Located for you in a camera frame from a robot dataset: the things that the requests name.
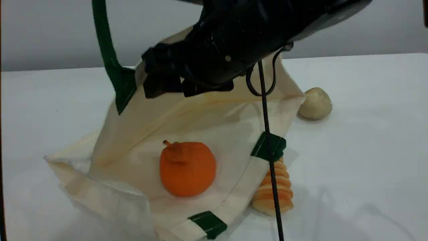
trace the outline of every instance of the green bag handle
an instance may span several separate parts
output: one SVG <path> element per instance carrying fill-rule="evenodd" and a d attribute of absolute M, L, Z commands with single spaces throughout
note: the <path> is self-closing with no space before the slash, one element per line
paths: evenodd
<path fill-rule="evenodd" d="M 106 1 L 92 0 L 92 11 L 104 68 L 113 84 L 116 108 L 120 115 L 137 90 L 135 70 L 122 67 L 117 60 L 108 24 Z"/>

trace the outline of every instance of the cream canvas bag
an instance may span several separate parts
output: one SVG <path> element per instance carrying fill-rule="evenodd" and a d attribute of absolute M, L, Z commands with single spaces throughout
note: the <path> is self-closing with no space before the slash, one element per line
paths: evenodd
<path fill-rule="evenodd" d="M 190 30 L 163 42 L 179 41 Z M 273 78 L 272 58 L 262 61 L 268 87 Z M 114 71 L 120 74 L 112 80 L 116 100 L 102 130 L 45 158 L 64 192 L 79 207 L 144 240 L 227 238 L 224 231 L 247 208 L 269 167 L 261 98 L 253 96 L 244 77 L 239 77 L 230 92 L 188 98 L 182 93 L 167 93 L 147 99 L 142 87 L 146 78 L 143 62 L 134 71 L 118 64 L 109 66 L 105 60 L 110 78 Z M 279 157 L 285 148 L 282 137 L 304 94 L 281 61 L 275 65 L 277 84 L 267 105 L 272 149 Z M 251 82 L 260 86 L 257 66 Z M 203 194 L 177 198 L 165 190 L 159 177 L 159 157 L 166 139 L 202 142 L 211 149 L 217 162 L 216 178 Z"/>

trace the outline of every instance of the toy bread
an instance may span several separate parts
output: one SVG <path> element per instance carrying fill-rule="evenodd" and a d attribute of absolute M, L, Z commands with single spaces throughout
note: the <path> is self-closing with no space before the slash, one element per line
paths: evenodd
<path fill-rule="evenodd" d="M 284 165 L 283 158 L 275 162 L 275 177 L 278 188 L 279 207 L 281 213 L 284 214 L 294 207 L 292 198 L 293 191 L 291 188 L 290 175 L 287 172 L 287 167 Z M 272 180 L 270 171 L 267 172 L 265 178 L 254 194 L 252 207 L 256 210 L 265 213 L 269 216 L 275 216 L 275 206 L 273 204 Z"/>

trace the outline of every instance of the toy orange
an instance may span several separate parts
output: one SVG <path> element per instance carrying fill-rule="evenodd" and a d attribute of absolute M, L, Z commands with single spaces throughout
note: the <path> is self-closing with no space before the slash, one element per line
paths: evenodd
<path fill-rule="evenodd" d="M 189 197 L 201 194 L 213 183 L 215 157 L 200 142 L 163 142 L 160 155 L 160 179 L 172 195 Z"/>

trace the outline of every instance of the gray wall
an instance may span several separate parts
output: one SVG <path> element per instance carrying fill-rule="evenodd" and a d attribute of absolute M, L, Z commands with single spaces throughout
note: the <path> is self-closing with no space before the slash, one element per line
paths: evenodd
<path fill-rule="evenodd" d="M 102 66 L 90 0 L 3 0 L 2 69 Z M 107 0 L 123 65 L 194 24 L 200 6 L 172 0 Z M 362 13 L 296 43 L 284 57 L 428 53 L 422 0 L 374 0 Z"/>

